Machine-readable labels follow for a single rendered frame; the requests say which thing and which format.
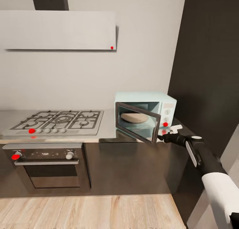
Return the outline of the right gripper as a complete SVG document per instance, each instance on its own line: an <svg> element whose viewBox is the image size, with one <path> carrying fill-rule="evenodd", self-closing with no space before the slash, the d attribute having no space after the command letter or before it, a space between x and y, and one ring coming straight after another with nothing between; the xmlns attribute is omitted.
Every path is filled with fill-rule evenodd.
<svg viewBox="0 0 239 229"><path fill-rule="evenodd" d="M158 135L158 139L160 139L161 141L164 140L165 143L174 143L174 144L178 144L177 139L180 136L179 132L176 134L164 134L164 135Z"/></svg>

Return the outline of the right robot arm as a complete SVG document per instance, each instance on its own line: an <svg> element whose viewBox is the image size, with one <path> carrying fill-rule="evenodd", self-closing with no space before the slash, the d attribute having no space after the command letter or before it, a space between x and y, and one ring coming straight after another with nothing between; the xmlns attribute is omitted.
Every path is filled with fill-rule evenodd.
<svg viewBox="0 0 239 229"><path fill-rule="evenodd" d="M218 229L239 229L239 188L223 169L221 160L207 148L202 137L183 136L177 130L182 125L169 128L170 133L158 135L165 143L185 147L205 186Z"/></svg>

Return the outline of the microwave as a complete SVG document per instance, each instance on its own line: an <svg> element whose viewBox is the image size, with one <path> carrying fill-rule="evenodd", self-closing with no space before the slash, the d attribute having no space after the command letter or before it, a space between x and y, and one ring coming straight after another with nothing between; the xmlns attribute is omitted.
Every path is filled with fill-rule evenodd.
<svg viewBox="0 0 239 229"><path fill-rule="evenodd" d="M152 146L171 127L177 101L161 91L116 91L115 127Z"/></svg>

